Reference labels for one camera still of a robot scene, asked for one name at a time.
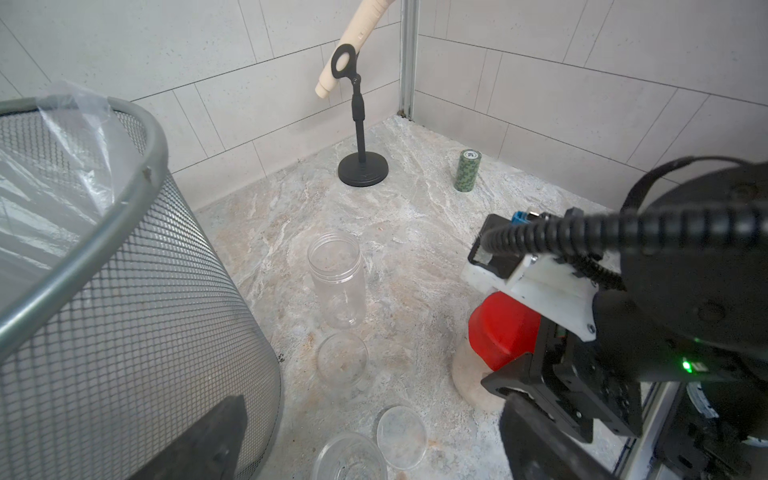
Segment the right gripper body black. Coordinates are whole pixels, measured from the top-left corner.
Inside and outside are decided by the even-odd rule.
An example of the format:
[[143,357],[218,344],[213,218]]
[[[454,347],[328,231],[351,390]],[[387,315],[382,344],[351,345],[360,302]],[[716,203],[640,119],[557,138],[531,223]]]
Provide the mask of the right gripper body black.
[[596,420],[616,435],[639,437],[641,384],[677,382],[693,386],[702,410],[742,438],[766,439],[766,363],[656,324],[625,292],[601,291],[592,307],[594,341],[584,342],[540,314],[534,351],[481,385],[503,400],[526,395],[561,431],[589,443]]

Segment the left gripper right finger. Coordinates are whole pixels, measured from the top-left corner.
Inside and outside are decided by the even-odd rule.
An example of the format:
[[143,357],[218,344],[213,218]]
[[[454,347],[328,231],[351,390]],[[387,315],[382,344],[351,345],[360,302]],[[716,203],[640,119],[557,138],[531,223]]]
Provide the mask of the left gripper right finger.
[[499,432],[514,480],[616,479],[526,395],[512,393],[507,398]]

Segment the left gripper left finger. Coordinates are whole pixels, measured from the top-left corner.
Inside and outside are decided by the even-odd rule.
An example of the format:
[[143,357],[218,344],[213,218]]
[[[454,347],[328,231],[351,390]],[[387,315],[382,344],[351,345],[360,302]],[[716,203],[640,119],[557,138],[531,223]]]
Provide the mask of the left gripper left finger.
[[233,479],[247,422],[244,396],[228,396],[132,479]]

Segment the red lidded rice jar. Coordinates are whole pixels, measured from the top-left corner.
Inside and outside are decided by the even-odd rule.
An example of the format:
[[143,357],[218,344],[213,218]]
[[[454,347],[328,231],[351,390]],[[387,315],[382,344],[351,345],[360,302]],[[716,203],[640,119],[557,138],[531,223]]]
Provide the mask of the red lidded rice jar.
[[481,381],[535,349],[541,315],[503,292],[489,295],[470,315],[465,338],[454,354],[451,375],[459,395],[487,413],[503,409],[502,398]]

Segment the clear jar lid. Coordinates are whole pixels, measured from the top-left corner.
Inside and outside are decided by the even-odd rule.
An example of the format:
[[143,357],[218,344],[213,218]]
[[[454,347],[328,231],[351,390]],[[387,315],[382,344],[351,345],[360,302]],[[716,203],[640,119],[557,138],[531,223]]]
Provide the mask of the clear jar lid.
[[350,332],[338,332],[326,338],[319,346],[316,368],[326,385],[348,387],[363,378],[368,359],[368,349],[360,337]]
[[411,470],[424,458],[428,435],[420,416],[406,406],[386,410],[377,425],[376,442],[394,469]]

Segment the grey mesh waste bin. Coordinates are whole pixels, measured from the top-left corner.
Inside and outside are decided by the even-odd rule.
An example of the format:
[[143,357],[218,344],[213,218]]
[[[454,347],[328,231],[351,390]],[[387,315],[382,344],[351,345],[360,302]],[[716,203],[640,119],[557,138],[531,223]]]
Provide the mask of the grey mesh waste bin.
[[93,232],[1,304],[1,475],[130,479],[228,396],[247,428],[233,479],[257,476],[282,412],[275,352],[168,168],[164,132]]

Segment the clear rice jar with lid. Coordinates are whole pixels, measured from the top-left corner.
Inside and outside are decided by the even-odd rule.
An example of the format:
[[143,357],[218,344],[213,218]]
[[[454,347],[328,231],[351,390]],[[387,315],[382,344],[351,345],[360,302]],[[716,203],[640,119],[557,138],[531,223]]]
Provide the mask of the clear rice jar with lid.
[[351,329],[366,316],[364,261],[358,241],[324,231],[307,249],[309,271],[323,318],[332,328]]

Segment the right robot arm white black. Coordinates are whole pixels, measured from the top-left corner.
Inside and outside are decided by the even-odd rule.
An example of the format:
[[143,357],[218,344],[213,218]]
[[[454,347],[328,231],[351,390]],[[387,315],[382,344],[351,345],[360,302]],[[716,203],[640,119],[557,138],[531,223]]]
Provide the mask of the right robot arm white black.
[[608,373],[635,382],[698,382],[743,439],[767,439],[767,167],[728,158],[652,203],[651,170],[612,213],[485,227],[493,259],[551,254],[600,285],[588,345]]

